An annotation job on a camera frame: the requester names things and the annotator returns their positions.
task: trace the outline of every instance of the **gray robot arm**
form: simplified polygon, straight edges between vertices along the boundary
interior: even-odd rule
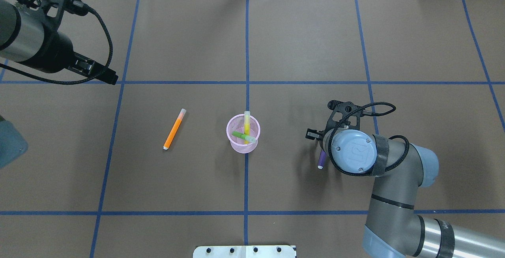
[[[392,109],[385,114],[395,110],[393,105],[390,107]],[[326,129],[309,129],[306,138],[320,140],[321,147],[341,172],[376,177],[363,239],[363,248],[370,256],[505,257],[503,239],[414,214],[418,188],[431,186],[438,175],[438,159],[434,152],[408,141],[404,144],[359,131],[360,117],[380,115],[352,102],[334,100],[328,103],[328,108],[333,113]],[[333,121],[336,112],[343,114],[339,122]],[[355,126],[350,125],[350,116],[357,117]]]
[[[388,166],[404,144],[388,140]],[[413,213],[418,187],[428,187],[438,160],[428,149],[411,145],[397,168],[375,179],[365,224],[363,247],[374,258],[503,258],[505,241]]]

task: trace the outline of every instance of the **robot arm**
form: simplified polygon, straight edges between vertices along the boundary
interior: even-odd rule
[[[47,15],[52,7],[58,9],[55,17]],[[65,11],[82,17],[91,12],[100,21],[109,44],[109,57],[105,66],[74,52],[72,41],[58,32]],[[0,0],[0,28],[1,57],[45,73],[68,69],[87,78],[60,82],[0,64],[4,69],[62,85],[79,84],[94,78],[112,85],[117,82],[116,72],[108,68],[112,59],[112,41],[107,28],[99,14],[81,0],[17,0],[16,6]]]
[[[385,114],[395,110],[392,107]],[[363,247],[373,258],[503,258],[505,241],[443,220],[414,214],[419,187],[429,187],[438,175],[438,159],[431,150],[359,131],[359,118],[380,116],[352,102],[330,101],[333,111],[326,129],[308,129],[341,172],[375,176],[365,224]],[[333,121],[336,112],[341,121]],[[357,124],[348,119],[357,117]]]

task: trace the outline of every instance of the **electrical cable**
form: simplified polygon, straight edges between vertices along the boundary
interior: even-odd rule
[[[351,117],[351,116],[354,116],[355,114],[361,112],[361,111],[364,111],[365,109],[367,109],[368,107],[374,107],[374,106],[377,106],[377,105],[385,105],[385,106],[388,106],[388,107],[391,107],[390,110],[386,111],[386,112],[372,112],[370,116],[384,116],[384,115],[388,115],[392,112],[394,112],[397,108],[392,105],[391,103],[388,103],[388,102],[372,102],[372,103],[369,103],[367,105],[364,105],[354,111],[352,111],[352,113],[350,114],[347,114],[344,118],[342,118],[342,120],[339,121],[339,125],[337,125],[337,127],[335,127],[331,134],[330,134],[330,137],[328,138],[328,143],[331,143],[333,141],[333,137],[335,136],[335,133],[337,132],[337,130]],[[402,154],[402,156],[397,159],[395,161],[395,163],[393,163],[391,166],[388,166],[386,167],[386,172],[396,168],[397,166],[400,165],[400,163],[402,163],[405,158],[406,158],[406,155],[409,153],[409,146],[410,146],[410,143],[409,143],[409,140],[404,137],[404,136],[400,136],[400,135],[396,135],[396,136],[393,136],[389,139],[396,139],[396,138],[400,138],[400,139],[403,139],[405,141],[405,149],[404,149],[404,153]],[[370,168],[370,170],[367,170],[366,172],[363,172],[363,173],[353,173],[353,172],[347,172],[345,170],[343,170],[342,168],[339,167],[339,165],[335,162],[335,159],[333,159],[333,154],[331,152],[331,148],[328,148],[328,157],[330,157],[331,159],[331,163],[333,163],[333,165],[335,166],[335,168],[337,168],[337,170],[339,170],[340,172],[346,174],[346,175],[350,175],[350,176],[369,176],[372,174],[372,168]]]
[[[112,61],[112,39],[110,38],[110,34],[108,33],[107,27],[105,26],[105,22],[103,22],[103,19],[101,19],[101,17],[98,14],[98,12],[96,12],[96,10],[94,10],[94,8],[91,8],[87,4],[84,4],[84,6],[85,6],[85,8],[91,14],[93,14],[98,19],[98,21],[99,21],[99,23],[101,25],[101,28],[103,29],[103,32],[105,33],[105,36],[107,37],[108,58],[107,58],[107,63],[105,64],[105,66],[103,66],[103,69],[101,71],[99,71],[95,75],[90,76],[89,78],[86,78],[86,79],[83,79],[83,80],[75,80],[75,81],[72,81],[72,82],[64,82],[64,81],[60,81],[60,80],[49,80],[49,79],[42,78],[42,77],[39,77],[39,76],[36,76],[36,75],[32,75],[31,73],[27,73],[27,72],[21,71],[19,69],[14,69],[13,67],[7,66],[7,65],[2,64],[2,63],[0,63],[0,67],[2,67],[4,69],[7,69],[8,71],[13,71],[14,73],[19,73],[20,75],[29,77],[29,78],[34,79],[34,80],[40,80],[42,82],[48,82],[50,84],[57,84],[57,85],[77,85],[77,84],[82,84],[84,82],[89,82],[90,80],[93,80],[93,79],[101,76],[103,73],[105,73],[107,71],[108,66],[110,65],[110,62]]]

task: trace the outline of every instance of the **metal bracket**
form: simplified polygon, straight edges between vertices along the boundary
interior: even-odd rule
[[[193,258],[296,258],[295,245],[197,247]]]

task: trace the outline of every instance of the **gray object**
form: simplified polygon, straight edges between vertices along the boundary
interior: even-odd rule
[[[387,141],[387,166],[391,166],[402,156],[404,144]],[[324,145],[323,148],[327,152],[332,146]],[[334,159],[341,164],[342,159],[335,152]],[[344,162],[345,170],[350,168],[348,163]],[[430,186],[437,175],[436,155],[431,150],[411,145],[397,168],[375,179],[365,224],[365,251],[373,258],[405,255],[422,258],[504,257],[504,240],[413,213],[418,187]]]
[[[5,0],[0,0],[0,12],[2,13],[0,55],[14,62],[26,61],[33,57],[44,41],[42,23],[23,11],[15,10],[14,6]],[[18,23],[18,33],[14,39],[11,39]]]
[[[240,245],[197,247],[193,258],[296,258],[292,245]]]
[[[28,150],[28,143],[11,122],[0,116],[0,168],[11,163]]]

